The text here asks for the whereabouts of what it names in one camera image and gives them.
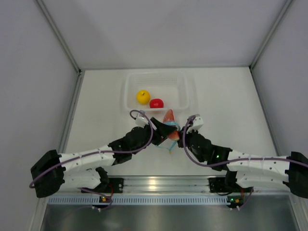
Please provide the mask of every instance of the red apple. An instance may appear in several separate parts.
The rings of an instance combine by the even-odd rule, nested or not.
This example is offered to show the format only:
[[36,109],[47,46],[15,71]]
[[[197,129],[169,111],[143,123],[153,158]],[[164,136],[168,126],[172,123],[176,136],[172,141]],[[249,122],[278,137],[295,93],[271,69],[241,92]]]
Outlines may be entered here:
[[163,108],[164,102],[161,99],[152,99],[150,101],[150,108]]

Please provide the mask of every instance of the gray wall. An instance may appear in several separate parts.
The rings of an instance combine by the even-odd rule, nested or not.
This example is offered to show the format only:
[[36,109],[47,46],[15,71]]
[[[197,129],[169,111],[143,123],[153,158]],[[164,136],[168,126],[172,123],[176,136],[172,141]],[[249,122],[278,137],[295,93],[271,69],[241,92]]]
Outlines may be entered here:
[[283,155],[308,156],[308,1],[296,0],[255,68]]
[[0,230],[26,230],[31,166],[58,147],[76,74],[33,0],[0,7]]
[[285,0],[44,0],[81,68],[248,66]]

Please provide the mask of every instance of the plastic container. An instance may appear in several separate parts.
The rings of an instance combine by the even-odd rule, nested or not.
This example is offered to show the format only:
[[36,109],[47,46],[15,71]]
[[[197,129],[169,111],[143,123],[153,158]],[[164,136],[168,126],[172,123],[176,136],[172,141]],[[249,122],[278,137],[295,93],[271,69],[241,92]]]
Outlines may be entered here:
[[[138,103],[136,95],[140,90],[147,90],[152,99],[161,99],[164,108],[150,108],[149,104]],[[127,76],[124,89],[125,109],[142,109],[144,111],[179,112],[189,108],[187,78],[182,72],[144,72]]]

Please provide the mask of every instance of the metal floor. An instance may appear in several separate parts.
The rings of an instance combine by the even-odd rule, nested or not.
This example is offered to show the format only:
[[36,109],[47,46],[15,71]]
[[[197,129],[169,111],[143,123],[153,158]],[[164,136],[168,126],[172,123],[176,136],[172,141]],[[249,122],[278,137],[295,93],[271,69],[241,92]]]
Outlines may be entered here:
[[287,195],[253,196],[240,212],[210,205],[115,205],[99,213],[48,205],[41,231],[298,231]]

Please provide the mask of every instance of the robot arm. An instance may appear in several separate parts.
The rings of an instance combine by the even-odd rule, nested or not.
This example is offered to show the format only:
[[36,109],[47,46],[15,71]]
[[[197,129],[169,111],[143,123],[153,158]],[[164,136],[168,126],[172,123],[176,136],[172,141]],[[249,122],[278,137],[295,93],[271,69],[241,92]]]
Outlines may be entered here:
[[[151,121],[138,114],[135,118],[139,127],[134,127],[123,138],[98,149],[72,154],[58,154],[56,150],[47,152],[32,168],[34,179],[30,187],[35,188],[38,198],[56,193],[59,189],[88,188],[93,192],[103,192],[109,184],[104,166],[122,164],[132,158],[150,143],[161,144],[176,127]],[[213,145],[198,133],[203,125],[200,115],[188,120],[180,131],[178,146],[184,148],[188,157],[197,165],[213,170],[226,170],[224,184],[228,188],[270,187],[291,191],[308,198],[308,168],[298,163],[308,164],[301,153],[291,156],[262,157],[241,153],[231,148]],[[192,152],[195,161],[188,154]]]
[[59,189],[79,187],[103,192],[109,179],[102,167],[122,164],[132,159],[132,155],[141,151],[148,143],[159,145],[177,130],[152,117],[150,122],[156,127],[153,129],[142,114],[138,114],[135,120],[139,127],[134,127],[123,138],[98,149],[71,154],[48,151],[31,168],[34,179],[31,185],[34,184],[37,197],[52,195]]
[[[229,188],[236,188],[236,185],[241,188],[277,188],[308,198],[308,168],[292,162],[308,164],[308,159],[301,153],[292,152],[291,156],[260,158],[212,145],[210,140],[198,133],[202,124],[200,115],[195,115],[187,128],[186,146],[199,162],[207,161],[206,165],[199,165],[217,171],[226,170],[225,184]],[[186,131],[182,129],[181,139],[178,141],[181,148],[184,144],[182,140],[184,132]]]

